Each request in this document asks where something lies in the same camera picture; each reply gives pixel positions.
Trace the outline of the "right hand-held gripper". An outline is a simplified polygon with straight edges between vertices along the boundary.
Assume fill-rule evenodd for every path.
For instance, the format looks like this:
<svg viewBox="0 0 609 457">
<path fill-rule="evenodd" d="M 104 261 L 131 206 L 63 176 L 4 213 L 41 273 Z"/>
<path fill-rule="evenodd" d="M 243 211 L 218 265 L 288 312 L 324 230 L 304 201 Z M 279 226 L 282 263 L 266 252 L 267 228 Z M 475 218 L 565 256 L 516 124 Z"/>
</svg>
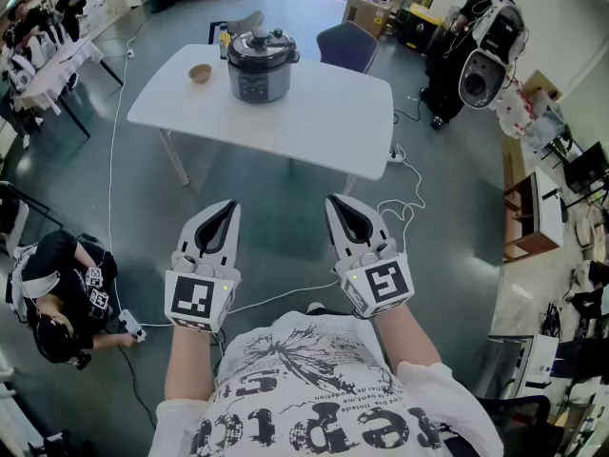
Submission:
<svg viewBox="0 0 609 457">
<path fill-rule="evenodd" d="M 407 254 L 382 216 L 360 200 L 339 193 L 325 199 L 325 217 L 331 243 L 340 260 L 334 270 L 341 288 L 363 318 L 371 318 L 404 304 L 415 293 Z M 375 247 L 359 257 L 355 246 Z"/>
</svg>

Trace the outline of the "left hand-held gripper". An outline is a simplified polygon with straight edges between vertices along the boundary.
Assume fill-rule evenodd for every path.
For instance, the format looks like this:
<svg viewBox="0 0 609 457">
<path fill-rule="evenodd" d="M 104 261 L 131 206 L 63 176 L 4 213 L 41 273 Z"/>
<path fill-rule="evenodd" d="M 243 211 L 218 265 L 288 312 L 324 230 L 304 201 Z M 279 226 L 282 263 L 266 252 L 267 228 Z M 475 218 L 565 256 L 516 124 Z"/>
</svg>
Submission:
<svg viewBox="0 0 609 457">
<path fill-rule="evenodd" d="M 165 278 L 165 316 L 176 327 L 220 331 L 241 282 L 241 212 L 237 201 L 223 201 L 185 223 Z"/>
</svg>

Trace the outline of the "black silver pressure cooker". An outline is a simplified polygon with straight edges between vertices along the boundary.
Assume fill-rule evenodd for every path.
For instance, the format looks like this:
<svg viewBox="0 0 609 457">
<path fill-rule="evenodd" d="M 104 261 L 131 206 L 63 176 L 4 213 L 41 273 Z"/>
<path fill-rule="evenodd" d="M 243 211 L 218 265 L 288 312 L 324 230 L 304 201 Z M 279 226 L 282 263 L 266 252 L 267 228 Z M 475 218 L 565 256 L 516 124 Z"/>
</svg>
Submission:
<svg viewBox="0 0 609 457">
<path fill-rule="evenodd" d="M 228 75 L 233 94 L 248 103 L 264 104 L 287 94 L 291 84 L 295 50 L 275 54 L 247 55 L 230 53 Z"/>
</svg>

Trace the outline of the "person's left forearm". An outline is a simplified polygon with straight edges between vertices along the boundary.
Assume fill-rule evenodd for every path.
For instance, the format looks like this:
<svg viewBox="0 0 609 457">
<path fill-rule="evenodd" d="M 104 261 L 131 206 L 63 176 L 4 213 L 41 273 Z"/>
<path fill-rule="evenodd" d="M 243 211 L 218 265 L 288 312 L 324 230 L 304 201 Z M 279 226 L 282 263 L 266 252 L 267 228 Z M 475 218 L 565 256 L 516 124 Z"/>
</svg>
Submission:
<svg viewBox="0 0 609 457">
<path fill-rule="evenodd" d="M 165 399 L 207 401 L 214 392 L 210 334 L 175 327 L 165 382 Z"/>
</svg>

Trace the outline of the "person's right forearm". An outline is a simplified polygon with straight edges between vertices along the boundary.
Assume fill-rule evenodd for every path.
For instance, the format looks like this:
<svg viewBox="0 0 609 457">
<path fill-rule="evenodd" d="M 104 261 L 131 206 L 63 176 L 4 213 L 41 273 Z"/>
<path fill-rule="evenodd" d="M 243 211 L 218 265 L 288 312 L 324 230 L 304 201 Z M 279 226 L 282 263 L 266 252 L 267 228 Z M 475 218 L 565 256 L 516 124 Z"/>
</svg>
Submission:
<svg viewBox="0 0 609 457">
<path fill-rule="evenodd" d="M 407 304 L 377 314 L 372 321 L 379 332 L 393 373 L 397 372 L 401 362 L 431 367 L 442 361 Z"/>
</svg>

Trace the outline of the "black bin yellow lid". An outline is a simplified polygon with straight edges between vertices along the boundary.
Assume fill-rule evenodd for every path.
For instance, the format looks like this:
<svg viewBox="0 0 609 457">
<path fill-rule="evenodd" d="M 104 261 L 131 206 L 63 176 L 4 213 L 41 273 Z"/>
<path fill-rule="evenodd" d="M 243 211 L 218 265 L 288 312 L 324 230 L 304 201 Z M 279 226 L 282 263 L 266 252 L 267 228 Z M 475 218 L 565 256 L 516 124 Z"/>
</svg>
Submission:
<svg viewBox="0 0 609 457">
<path fill-rule="evenodd" d="M 403 43 L 414 51 L 423 54 L 442 19 L 429 8 L 412 3 L 403 24 Z"/>
</svg>

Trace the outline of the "white printed t-shirt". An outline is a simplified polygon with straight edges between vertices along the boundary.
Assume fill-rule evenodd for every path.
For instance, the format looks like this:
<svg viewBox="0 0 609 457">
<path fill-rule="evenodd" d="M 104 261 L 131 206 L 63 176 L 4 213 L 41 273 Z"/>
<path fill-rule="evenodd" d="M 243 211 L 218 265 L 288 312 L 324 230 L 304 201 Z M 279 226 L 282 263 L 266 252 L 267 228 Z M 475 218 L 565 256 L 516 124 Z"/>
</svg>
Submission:
<svg viewBox="0 0 609 457">
<path fill-rule="evenodd" d="M 391 368 L 375 330 L 291 311 L 237 336 L 208 397 L 158 406 L 149 457 L 503 457 L 449 367 Z"/>
</svg>

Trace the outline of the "dark blue chair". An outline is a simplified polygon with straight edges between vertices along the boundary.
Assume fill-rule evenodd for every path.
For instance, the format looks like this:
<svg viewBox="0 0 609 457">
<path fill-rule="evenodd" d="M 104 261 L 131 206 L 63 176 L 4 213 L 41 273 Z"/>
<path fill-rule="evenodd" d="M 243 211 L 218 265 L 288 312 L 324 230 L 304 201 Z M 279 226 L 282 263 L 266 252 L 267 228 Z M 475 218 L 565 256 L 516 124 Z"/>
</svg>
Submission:
<svg viewBox="0 0 609 457">
<path fill-rule="evenodd" d="M 367 74 L 376 56 L 378 40 L 346 21 L 323 30 L 316 38 L 322 63 Z"/>
</svg>

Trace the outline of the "wooden cabinet white top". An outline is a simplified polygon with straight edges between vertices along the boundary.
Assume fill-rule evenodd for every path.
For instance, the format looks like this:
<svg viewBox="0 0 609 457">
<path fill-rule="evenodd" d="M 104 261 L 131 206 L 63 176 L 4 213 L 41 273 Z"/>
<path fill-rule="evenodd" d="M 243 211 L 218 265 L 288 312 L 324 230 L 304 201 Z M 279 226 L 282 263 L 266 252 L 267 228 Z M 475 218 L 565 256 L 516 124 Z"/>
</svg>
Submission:
<svg viewBox="0 0 609 457">
<path fill-rule="evenodd" d="M 539 167 L 506 190 L 504 212 L 505 264 L 563 246 L 560 188 Z"/>
</svg>

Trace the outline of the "cardboard box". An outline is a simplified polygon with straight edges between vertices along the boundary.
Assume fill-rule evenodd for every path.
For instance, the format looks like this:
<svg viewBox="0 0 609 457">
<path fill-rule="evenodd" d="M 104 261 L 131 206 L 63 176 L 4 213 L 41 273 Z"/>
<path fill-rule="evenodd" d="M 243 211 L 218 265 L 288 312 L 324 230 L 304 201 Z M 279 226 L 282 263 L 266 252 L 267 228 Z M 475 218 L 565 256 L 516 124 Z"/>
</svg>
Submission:
<svg viewBox="0 0 609 457">
<path fill-rule="evenodd" d="M 385 29 L 395 0 L 347 0 L 343 21 L 352 22 L 379 38 Z"/>
</svg>

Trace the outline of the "beige chair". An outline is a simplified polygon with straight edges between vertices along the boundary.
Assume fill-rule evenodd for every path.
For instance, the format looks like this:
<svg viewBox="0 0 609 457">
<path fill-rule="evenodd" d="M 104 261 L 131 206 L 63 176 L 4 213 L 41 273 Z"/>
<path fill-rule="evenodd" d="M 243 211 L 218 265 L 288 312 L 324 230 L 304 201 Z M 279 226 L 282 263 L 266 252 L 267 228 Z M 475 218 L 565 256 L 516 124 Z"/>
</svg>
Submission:
<svg viewBox="0 0 609 457">
<path fill-rule="evenodd" d="M 253 11 L 249 16 L 240 20 L 226 21 L 226 30 L 231 35 L 241 35 L 260 27 L 265 19 L 261 10 Z"/>
</svg>

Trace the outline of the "table with white cloth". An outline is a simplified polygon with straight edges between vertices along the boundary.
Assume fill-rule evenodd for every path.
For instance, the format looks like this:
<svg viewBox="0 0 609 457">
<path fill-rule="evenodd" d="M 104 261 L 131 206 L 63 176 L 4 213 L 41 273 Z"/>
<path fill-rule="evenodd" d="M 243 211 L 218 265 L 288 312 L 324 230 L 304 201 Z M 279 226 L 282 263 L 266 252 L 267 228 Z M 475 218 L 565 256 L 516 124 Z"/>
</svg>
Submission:
<svg viewBox="0 0 609 457">
<path fill-rule="evenodd" d="M 121 78 L 104 61 L 105 55 L 89 40 L 62 46 L 37 72 L 24 91 L 13 99 L 16 110 L 38 108 L 52 109 L 57 115 L 65 111 L 87 138 L 90 134 L 62 97 L 62 90 L 87 61 L 96 62 L 120 85 Z"/>
</svg>

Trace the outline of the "black monitor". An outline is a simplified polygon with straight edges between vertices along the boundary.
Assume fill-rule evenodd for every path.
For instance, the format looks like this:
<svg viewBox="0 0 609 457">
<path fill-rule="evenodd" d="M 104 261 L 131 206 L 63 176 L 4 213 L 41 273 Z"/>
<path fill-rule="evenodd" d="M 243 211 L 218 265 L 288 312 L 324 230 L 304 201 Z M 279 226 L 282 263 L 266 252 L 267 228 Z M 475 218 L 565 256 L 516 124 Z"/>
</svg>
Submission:
<svg viewBox="0 0 609 457">
<path fill-rule="evenodd" d="M 566 185 L 574 193 L 581 193 L 609 172 L 609 160 L 600 142 L 595 143 L 564 166 Z"/>
</svg>

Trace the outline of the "black office chair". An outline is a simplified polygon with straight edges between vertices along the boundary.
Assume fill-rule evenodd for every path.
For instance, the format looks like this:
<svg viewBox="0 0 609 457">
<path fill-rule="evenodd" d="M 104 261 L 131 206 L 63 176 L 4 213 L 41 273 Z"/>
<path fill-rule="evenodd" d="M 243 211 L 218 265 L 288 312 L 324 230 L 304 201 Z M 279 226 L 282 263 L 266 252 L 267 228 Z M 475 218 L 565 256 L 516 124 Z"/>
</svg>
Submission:
<svg viewBox="0 0 609 457">
<path fill-rule="evenodd" d="M 503 443 L 503 457 L 547 457 L 547 419 L 551 409 L 544 395 L 478 402 Z"/>
</svg>

